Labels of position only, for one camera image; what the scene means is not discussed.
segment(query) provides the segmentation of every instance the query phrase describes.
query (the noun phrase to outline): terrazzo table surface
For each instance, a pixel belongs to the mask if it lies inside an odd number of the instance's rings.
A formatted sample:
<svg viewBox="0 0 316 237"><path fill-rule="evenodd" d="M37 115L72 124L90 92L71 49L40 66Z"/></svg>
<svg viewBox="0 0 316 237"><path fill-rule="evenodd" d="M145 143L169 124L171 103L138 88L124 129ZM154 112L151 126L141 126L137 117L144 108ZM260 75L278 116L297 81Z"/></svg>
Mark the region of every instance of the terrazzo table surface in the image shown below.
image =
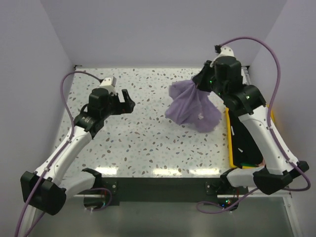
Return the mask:
<svg viewBox="0 0 316 237"><path fill-rule="evenodd" d="M116 90L123 101L122 89L128 89L136 103L132 114L110 116L69 167L65 178L89 167L115 177L219 177L229 169L229 151L225 106L214 93L210 100L222 112L220 124L210 133L198 133L187 125L178 126L165 118L172 102L168 87L172 82L190 79L200 69L77 69L99 78L113 75ZM88 102L98 81L76 74L68 105L75 117ZM65 113L56 146L70 127Z"/></svg>

